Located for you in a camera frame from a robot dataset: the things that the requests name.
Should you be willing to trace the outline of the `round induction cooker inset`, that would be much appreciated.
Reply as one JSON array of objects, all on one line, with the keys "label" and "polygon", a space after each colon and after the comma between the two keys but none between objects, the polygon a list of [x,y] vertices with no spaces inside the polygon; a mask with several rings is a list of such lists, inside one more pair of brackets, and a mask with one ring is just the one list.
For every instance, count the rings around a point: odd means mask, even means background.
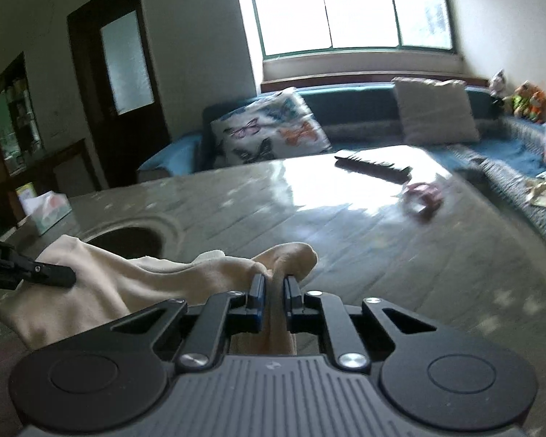
[{"label": "round induction cooker inset", "polygon": [[105,222],[80,235],[84,243],[125,259],[169,259],[179,253],[183,238],[177,222],[157,215]]}]

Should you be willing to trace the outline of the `orange plush toy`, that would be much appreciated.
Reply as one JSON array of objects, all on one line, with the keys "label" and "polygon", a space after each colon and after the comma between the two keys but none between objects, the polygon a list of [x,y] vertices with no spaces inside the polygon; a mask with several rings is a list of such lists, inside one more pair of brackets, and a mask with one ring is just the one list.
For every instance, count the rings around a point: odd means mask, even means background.
[{"label": "orange plush toy", "polygon": [[532,94],[529,101],[529,111],[527,118],[534,123],[543,123],[542,114],[546,109],[546,94],[542,90],[537,90]]}]

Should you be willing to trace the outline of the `tissue box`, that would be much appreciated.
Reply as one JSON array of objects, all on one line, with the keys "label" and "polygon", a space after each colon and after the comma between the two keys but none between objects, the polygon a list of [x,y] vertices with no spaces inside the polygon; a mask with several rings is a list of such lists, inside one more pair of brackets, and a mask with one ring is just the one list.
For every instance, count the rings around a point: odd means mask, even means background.
[{"label": "tissue box", "polygon": [[45,192],[36,197],[22,199],[21,204],[39,235],[46,233],[72,211],[67,196],[58,192]]}]

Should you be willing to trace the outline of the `black remote control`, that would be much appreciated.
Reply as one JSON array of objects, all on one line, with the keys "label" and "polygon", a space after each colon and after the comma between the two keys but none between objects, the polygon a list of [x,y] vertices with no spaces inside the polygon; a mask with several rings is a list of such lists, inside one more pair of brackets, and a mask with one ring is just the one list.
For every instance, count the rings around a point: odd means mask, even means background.
[{"label": "black remote control", "polygon": [[346,151],[335,153],[334,159],[335,166],[346,171],[380,178],[398,185],[404,185],[411,180],[411,167],[396,168],[394,164],[364,160]]}]

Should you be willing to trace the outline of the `cream knit garment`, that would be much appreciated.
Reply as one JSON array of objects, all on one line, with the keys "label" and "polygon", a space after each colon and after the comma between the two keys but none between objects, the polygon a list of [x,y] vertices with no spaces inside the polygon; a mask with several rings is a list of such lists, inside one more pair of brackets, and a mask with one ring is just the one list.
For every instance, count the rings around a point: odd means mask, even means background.
[{"label": "cream knit garment", "polygon": [[219,249],[201,253],[191,263],[143,256],[123,259],[115,253],[62,235],[39,256],[47,264],[69,266],[76,285],[59,289],[21,283],[0,300],[0,322],[24,345],[35,350],[143,310],[171,298],[190,305],[205,303],[214,294],[246,291],[260,273],[266,279],[266,306],[259,334],[238,334],[230,344],[236,354],[297,352],[287,330],[282,305],[283,279],[303,280],[319,258],[306,243],[274,246],[252,259],[228,256]]}]

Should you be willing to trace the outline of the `green framed window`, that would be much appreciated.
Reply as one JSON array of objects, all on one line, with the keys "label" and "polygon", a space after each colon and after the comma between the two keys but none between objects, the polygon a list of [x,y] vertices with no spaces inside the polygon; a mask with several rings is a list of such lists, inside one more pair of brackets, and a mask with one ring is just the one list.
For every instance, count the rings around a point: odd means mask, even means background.
[{"label": "green framed window", "polygon": [[455,48],[447,0],[252,0],[265,57]]}]

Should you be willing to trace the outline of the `beige square pillow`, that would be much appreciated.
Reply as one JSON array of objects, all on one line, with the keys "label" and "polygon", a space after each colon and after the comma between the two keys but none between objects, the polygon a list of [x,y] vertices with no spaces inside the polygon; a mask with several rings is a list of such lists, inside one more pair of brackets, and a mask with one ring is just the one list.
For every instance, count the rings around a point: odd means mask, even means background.
[{"label": "beige square pillow", "polygon": [[392,83],[405,144],[428,146],[480,140],[463,81],[395,77]]}]

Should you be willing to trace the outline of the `pink hair scrunchie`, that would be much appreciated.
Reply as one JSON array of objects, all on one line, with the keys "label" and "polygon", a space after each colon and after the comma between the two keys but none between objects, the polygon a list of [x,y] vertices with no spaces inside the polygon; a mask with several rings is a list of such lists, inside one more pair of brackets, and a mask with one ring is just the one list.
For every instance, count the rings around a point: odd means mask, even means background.
[{"label": "pink hair scrunchie", "polygon": [[430,218],[444,203],[442,189],[431,182],[407,185],[402,194],[403,208],[418,217]]}]

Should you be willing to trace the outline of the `dark door frosted glass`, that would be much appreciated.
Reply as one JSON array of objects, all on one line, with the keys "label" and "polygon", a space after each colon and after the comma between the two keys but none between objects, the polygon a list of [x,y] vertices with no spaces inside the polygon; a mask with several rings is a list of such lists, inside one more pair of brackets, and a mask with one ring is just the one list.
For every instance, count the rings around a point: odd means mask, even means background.
[{"label": "dark door frosted glass", "polygon": [[141,0],[90,0],[67,18],[72,62],[94,149],[111,188],[170,143]]}]

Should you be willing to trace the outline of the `dark wooden cabinet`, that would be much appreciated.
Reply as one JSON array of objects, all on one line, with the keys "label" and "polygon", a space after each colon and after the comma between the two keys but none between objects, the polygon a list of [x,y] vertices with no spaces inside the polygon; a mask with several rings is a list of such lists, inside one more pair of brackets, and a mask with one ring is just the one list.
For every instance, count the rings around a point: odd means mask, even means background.
[{"label": "dark wooden cabinet", "polygon": [[84,139],[47,151],[38,129],[23,54],[0,75],[0,236],[25,217],[18,191],[30,185],[35,192],[59,192],[56,171],[79,159],[92,189],[102,183],[88,154]]}]

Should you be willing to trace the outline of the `black white plush toy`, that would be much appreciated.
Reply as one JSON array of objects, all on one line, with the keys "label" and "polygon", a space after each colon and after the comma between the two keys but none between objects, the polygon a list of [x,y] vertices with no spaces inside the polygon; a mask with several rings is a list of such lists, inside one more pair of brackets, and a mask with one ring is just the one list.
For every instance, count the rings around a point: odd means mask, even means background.
[{"label": "black white plush toy", "polygon": [[503,99],[506,89],[506,78],[503,69],[496,72],[489,79],[488,89],[492,98],[492,104],[494,105],[494,107],[498,107],[498,109],[501,109],[504,106]]}]

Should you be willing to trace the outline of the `butterfly print pillow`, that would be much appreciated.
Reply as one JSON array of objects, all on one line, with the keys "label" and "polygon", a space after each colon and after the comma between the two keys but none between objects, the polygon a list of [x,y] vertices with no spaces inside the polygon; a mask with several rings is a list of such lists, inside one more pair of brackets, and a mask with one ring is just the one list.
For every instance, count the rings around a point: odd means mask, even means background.
[{"label": "butterfly print pillow", "polygon": [[294,88],[239,107],[211,122],[226,166],[323,154],[331,143]]}]

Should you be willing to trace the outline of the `blue corner sofa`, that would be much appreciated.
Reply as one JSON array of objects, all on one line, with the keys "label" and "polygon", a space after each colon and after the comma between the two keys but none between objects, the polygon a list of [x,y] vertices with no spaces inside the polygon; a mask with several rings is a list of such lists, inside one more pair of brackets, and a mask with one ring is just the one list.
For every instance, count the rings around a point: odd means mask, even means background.
[{"label": "blue corner sofa", "polygon": [[[298,91],[336,150],[363,150],[403,141],[395,91],[391,83],[346,84],[301,88]],[[431,147],[443,167],[476,186],[486,185],[520,210],[546,240],[546,208],[526,200],[526,178],[546,171],[543,162],[545,128],[503,114],[483,88],[468,87],[467,97],[481,140],[477,143]],[[182,135],[145,161],[139,182],[186,176],[213,168],[220,158],[212,121],[248,106],[249,100],[206,107],[200,130]]]}]

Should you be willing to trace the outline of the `brown plush toy green vest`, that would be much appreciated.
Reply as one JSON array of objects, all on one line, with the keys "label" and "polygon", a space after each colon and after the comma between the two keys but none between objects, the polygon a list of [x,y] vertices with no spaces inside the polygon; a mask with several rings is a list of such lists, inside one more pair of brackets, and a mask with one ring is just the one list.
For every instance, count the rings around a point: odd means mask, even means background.
[{"label": "brown plush toy green vest", "polygon": [[503,99],[504,113],[512,117],[526,118],[530,111],[530,101],[535,93],[535,85],[526,81],[515,92]]}]

